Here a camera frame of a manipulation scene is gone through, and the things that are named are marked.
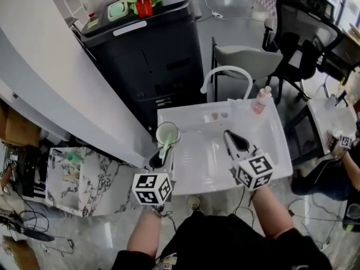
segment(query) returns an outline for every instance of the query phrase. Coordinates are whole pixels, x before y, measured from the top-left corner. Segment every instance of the tile floor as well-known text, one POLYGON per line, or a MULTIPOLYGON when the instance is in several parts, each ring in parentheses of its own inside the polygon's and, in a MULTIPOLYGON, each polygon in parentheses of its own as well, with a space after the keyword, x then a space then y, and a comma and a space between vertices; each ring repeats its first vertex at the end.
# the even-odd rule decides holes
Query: tile floor
MULTIPOLYGON (((198 0, 202 10, 203 19, 209 17, 211 12, 206 8, 204 0, 198 0)), ((264 8, 253 0, 207 0, 209 7, 216 12, 222 14, 224 18, 245 17, 254 18, 257 20, 264 20, 267 13, 264 8)), ((227 20, 219 21, 215 18, 209 18, 202 22, 198 22, 198 31, 200 37, 200 46, 202 53, 202 60, 204 64, 204 73, 210 70, 211 61, 211 37, 215 37, 219 45, 240 44, 252 47, 261 47, 262 38, 264 34, 264 26, 262 22, 254 20, 227 20)), ((316 74, 316 76, 305 83, 305 90, 309 92, 310 96, 324 97, 324 91, 321 89, 321 84, 325 79, 324 75, 316 74)), ((254 97, 260 87, 264 86, 265 79, 257 81, 255 87, 251 92, 250 97, 254 97)), ((277 79, 274 78, 271 86, 274 94, 276 94, 277 79)), ((328 79, 328 87, 330 92, 336 91, 338 83, 331 78, 328 79)), ((219 82, 219 100, 225 100, 228 97, 241 98, 241 89, 244 88, 244 83, 234 81, 231 78, 221 77, 219 82)), ((294 103, 294 98, 297 92, 288 84, 284 84, 283 99, 278 106, 283 123, 291 119, 304 106, 304 102, 294 103)), ((279 200, 288 206, 293 200, 299 198, 294 195, 290 188, 287 179, 275 181, 271 185, 273 192, 277 195, 279 200)), ((211 212, 210 209, 223 210, 230 213, 239 203, 243 189, 237 188, 229 191, 216 192, 204 195, 206 201, 206 211, 211 212)), ((332 201, 323 195, 314 195, 313 197, 303 197, 304 200, 295 202, 291 208, 297 215, 305 216, 308 213, 309 217, 333 219, 332 215, 325 211, 309 205, 313 204, 313 198, 316 203, 325 206, 329 211, 340 213, 343 215, 345 210, 345 203, 332 201)), ((245 192, 245 197, 241 206, 247 206, 249 201, 249 194, 245 192)), ((171 204, 171 211, 173 211, 173 218, 176 225, 190 214, 187 206, 186 197, 174 197, 171 204)), ((119 213, 103 217, 93 218, 79 218, 65 220, 51 220, 50 233, 57 236, 71 237, 75 243, 75 253, 73 255, 66 255, 61 257, 60 253, 51 250, 50 253, 43 252, 43 243, 31 241, 31 245, 35 250, 42 270, 48 269, 110 269, 115 259, 116 253, 125 249, 127 240, 134 228, 137 218, 141 212, 140 207, 129 213, 119 213)), ((242 219, 247 223, 251 223, 251 214, 246 209, 239 209, 237 212, 242 219)), ((294 217, 294 221, 298 229, 304 234, 307 230, 302 225, 306 225, 308 231, 313 236, 317 244, 325 244, 326 240, 330 238, 330 246, 324 253, 330 258, 334 269, 350 269, 350 265, 357 255, 360 246, 360 235, 356 233, 348 233, 343 231, 341 223, 334 226, 333 222, 321 222, 311 219, 302 219, 294 217)), ((40 224, 45 225, 45 221, 40 221, 40 224)), ((161 245, 159 251, 167 244, 174 233, 172 223, 169 219, 163 219, 161 233, 161 245)), ((256 220, 254 228, 261 232, 260 225, 256 220)), ((68 248, 65 239, 57 238, 55 242, 45 243, 47 246, 55 246, 66 251, 68 248)))

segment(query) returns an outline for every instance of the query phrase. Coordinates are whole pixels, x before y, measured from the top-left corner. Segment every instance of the red box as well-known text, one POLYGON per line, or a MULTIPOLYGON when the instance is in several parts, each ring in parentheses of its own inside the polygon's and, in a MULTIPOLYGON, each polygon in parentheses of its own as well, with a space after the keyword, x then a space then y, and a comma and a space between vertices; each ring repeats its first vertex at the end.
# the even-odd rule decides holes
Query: red box
POLYGON ((135 6, 140 18, 152 16, 152 0, 138 0, 135 6))

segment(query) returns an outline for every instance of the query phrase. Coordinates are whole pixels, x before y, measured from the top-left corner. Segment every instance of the black shirt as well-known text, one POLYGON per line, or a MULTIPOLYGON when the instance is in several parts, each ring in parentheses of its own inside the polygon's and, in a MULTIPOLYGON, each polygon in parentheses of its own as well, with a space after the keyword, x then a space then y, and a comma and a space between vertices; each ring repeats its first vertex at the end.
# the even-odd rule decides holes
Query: black shirt
POLYGON ((332 269, 312 239, 291 229, 276 240, 255 232, 235 215, 194 212, 163 250, 160 261, 140 252, 120 251, 117 269, 332 269))

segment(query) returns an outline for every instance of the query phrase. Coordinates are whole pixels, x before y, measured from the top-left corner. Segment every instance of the black and white cube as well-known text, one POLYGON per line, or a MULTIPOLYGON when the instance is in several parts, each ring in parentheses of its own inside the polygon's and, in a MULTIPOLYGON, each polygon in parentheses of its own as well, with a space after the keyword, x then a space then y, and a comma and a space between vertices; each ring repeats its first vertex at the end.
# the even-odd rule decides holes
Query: black and white cube
POLYGON ((141 205, 163 205, 173 191, 167 173, 135 174, 133 193, 141 205))
POLYGON ((349 136, 342 136, 340 139, 340 147, 350 149, 352 140, 349 136))
POLYGON ((268 153, 240 161, 238 165, 235 178, 249 190, 269 184, 275 168, 268 153))

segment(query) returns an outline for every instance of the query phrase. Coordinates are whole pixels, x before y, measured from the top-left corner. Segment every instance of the soap bottle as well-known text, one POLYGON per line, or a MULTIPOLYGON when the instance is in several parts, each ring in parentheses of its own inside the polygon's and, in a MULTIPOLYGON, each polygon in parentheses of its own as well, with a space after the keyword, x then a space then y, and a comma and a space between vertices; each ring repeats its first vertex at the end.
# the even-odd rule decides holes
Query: soap bottle
POLYGON ((270 86, 266 86, 265 88, 260 89, 256 100, 251 105, 253 112, 255 112, 256 114, 261 114, 264 111, 265 106, 271 97, 272 95, 270 86))

